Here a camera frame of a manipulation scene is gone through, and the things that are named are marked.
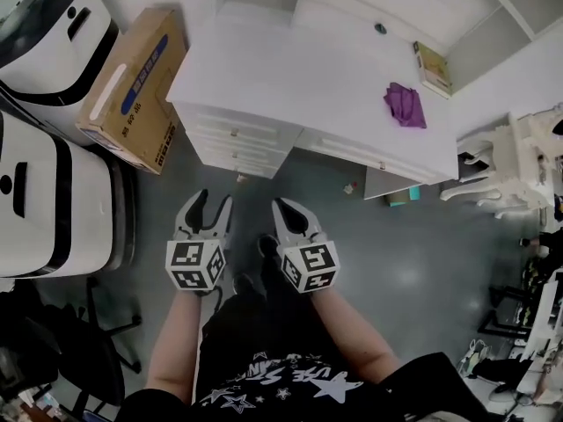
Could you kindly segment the cluttered white desk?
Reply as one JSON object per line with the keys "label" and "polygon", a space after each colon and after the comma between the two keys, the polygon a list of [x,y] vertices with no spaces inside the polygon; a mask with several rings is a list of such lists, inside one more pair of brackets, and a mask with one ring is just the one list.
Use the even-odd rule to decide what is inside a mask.
{"label": "cluttered white desk", "polygon": [[563,269],[542,288],[524,360],[531,364],[516,390],[536,405],[563,403]]}

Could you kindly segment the white narrow drawer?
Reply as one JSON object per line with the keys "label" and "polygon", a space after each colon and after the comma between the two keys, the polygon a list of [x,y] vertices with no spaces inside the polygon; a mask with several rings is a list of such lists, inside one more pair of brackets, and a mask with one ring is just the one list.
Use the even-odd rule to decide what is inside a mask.
{"label": "white narrow drawer", "polygon": [[222,168],[229,171],[234,171],[239,174],[253,175],[253,176],[268,178],[268,179],[272,179],[278,171],[277,168],[273,168],[269,166],[261,166],[255,164],[245,164],[245,163],[232,164],[225,162],[209,162],[207,163],[207,165],[217,168]]}
{"label": "white narrow drawer", "polygon": [[248,149],[238,146],[223,146],[219,144],[197,144],[194,149],[200,156],[208,158],[226,158],[249,164],[259,164],[267,167],[279,168],[287,157],[287,153],[263,149]]}

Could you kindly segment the black star print shirt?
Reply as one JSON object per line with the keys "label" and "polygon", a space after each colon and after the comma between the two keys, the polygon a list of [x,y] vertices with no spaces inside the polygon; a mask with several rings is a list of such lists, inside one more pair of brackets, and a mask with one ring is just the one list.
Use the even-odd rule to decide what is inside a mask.
{"label": "black star print shirt", "polygon": [[247,367],[193,403],[143,389],[115,422],[492,422],[443,353],[411,360],[375,384],[322,355],[255,353]]}

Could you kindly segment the person's black trousers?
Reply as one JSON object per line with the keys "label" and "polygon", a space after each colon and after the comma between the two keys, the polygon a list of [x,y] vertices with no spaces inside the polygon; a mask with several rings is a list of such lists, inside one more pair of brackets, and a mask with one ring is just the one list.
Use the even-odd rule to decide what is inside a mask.
{"label": "person's black trousers", "polygon": [[265,294],[247,286],[204,325],[201,354],[240,360],[262,351],[267,355],[327,353],[331,340],[311,298],[297,293],[276,258],[263,259],[260,280]]}

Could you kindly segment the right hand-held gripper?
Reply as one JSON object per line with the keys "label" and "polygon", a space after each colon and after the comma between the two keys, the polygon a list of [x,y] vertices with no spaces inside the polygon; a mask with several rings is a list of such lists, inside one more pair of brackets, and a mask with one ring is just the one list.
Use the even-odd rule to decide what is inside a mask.
{"label": "right hand-held gripper", "polygon": [[275,198],[272,212],[284,277],[300,294],[332,287],[340,260],[334,241],[323,233],[317,216],[287,198]]}

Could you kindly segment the yellow green book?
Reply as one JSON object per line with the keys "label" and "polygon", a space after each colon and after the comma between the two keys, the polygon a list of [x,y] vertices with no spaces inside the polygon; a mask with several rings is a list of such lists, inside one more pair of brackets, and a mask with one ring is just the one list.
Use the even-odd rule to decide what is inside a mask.
{"label": "yellow green book", "polygon": [[453,91],[446,60],[419,41],[413,43],[413,51],[421,83],[441,97],[450,99]]}

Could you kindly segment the large white drawer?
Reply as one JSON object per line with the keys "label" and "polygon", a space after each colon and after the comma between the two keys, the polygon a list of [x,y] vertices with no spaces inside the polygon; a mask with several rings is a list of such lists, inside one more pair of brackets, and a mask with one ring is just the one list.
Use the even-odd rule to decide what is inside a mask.
{"label": "large white drawer", "polygon": [[185,130],[193,135],[206,135],[242,142],[266,149],[289,151],[303,129],[287,122],[253,115],[197,113],[179,110]]}

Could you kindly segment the person's black shoe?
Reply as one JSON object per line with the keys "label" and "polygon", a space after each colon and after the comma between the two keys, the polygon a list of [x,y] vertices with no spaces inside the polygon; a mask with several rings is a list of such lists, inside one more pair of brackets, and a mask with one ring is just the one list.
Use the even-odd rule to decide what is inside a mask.
{"label": "person's black shoe", "polygon": [[232,281],[235,295],[251,295],[255,292],[252,278],[245,273],[236,274]]}
{"label": "person's black shoe", "polygon": [[278,256],[278,240],[270,234],[260,235],[257,246],[262,258],[275,258]]}

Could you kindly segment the person's left forearm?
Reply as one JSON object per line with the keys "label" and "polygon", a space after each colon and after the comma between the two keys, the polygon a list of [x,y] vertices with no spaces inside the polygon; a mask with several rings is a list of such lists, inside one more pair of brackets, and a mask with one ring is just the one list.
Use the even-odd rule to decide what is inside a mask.
{"label": "person's left forearm", "polygon": [[150,358],[146,389],[168,392],[190,404],[198,356],[201,298],[178,291]]}

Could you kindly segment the purple cloth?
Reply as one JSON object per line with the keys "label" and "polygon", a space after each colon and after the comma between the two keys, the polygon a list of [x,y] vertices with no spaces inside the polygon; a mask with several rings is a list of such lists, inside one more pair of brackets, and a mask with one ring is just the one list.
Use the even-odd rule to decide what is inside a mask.
{"label": "purple cloth", "polygon": [[386,88],[384,102],[391,116],[401,127],[427,128],[419,93],[398,83],[390,83]]}

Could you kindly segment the black office chair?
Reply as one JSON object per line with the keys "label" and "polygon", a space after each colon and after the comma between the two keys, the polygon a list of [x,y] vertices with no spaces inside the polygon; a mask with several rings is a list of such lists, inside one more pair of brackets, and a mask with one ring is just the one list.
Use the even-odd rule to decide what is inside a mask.
{"label": "black office chair", "polygon": [[128,362],[113,343],[113,336],[139,326],[142,318],[134,315],[129,324],[101,328],[93,297],[97,285],[95,278],[87,279],[87,305],[78,309],[69,304],[63,308],[44,305],[33,294],[35,307],[10,307],[0,326],[0,347],[18,356],[24,377],[42,384],[62,376],[80,390],[74,407],[62,409],[76,421],[83,419],[90,397],[100,401],[99,408],[121,406],[125,399],[122,369],[142,371],[140,362]]}

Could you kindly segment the white machine with black trim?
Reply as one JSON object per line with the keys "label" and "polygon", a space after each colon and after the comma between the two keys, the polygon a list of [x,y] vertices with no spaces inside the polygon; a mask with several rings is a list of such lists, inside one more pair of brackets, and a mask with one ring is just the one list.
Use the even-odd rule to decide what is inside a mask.
{"label": "white machine with black trim", "polygon": [[102,0],[21,0],[0,19],[0,98],[37,127],[90,145],[78,115],[120,34]]}
{"label": "white machine with black trim", "polygon": [[0,111],[0,279],[114,270],[134,245],[127,167]]}

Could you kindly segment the brown cardboard box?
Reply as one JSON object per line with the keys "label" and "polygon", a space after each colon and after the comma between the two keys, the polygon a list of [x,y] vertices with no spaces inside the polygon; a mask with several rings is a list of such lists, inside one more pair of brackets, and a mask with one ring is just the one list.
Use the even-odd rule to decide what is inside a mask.
{"label": "brown cardboard box", "polygon": [[176,12],[144,9],[115,42],[76,127],[123,161],[161,174],[179,124],[167,95],[186,52]]}

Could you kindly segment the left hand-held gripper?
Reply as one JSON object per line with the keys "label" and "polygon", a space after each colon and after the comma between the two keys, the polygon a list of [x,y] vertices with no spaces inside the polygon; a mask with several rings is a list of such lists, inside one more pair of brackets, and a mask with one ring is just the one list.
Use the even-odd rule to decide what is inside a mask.
{"label": "left hand-held gripper", "polygon": [[230,240],[233,199],[223,198],[201,236],[207,200],[208,190],[201,189],[184,204],[166,245],[165,270],[180,291],[212,291],[227,266],[224,248]]}

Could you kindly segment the white wide shallow drawer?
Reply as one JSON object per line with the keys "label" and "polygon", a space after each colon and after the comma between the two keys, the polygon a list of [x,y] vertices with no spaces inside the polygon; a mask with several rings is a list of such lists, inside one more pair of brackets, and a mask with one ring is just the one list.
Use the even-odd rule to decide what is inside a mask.
{"label": "white wide shallow drawer", "polygon": [[432,185],[444,181],[445,176],[420,165],[397,159],[359,142],[305,128],[297,137],[295,146],[319,154],[337,157],[352,163],[362,164],[402,178]]}

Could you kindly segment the person's right forearm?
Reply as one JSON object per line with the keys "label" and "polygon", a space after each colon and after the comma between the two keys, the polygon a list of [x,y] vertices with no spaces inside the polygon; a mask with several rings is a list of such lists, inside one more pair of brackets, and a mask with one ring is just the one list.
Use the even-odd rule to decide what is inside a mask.
{"label": "person's right forearm", "polygon": [[311,294],[334,344],[364,381],[380,383],[402,366],[383,336],[334,288]]}

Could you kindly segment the black metal stand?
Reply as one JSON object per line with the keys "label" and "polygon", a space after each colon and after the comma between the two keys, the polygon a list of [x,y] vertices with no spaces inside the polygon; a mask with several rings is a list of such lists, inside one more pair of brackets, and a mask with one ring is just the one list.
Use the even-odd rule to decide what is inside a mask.
{"label": "black metal stand", "polygon": [[530,291],[518,287],[491,286],[488,288],[491,309],[481,320],[477,333],[491,337],[512,340],[527,340],[531,328],[516,314],[519,309],[527,309],[535,304]]}

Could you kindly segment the teal and tan box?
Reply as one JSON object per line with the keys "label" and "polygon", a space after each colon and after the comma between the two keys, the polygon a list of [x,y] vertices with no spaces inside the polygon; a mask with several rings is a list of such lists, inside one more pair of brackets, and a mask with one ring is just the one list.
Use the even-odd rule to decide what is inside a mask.
{"label": "teal and tan box", "polygon": [[390,207],[398,207],[420,199],[420,188],[412,186],[407,189],[389,193],[384,196],[385,202]]}

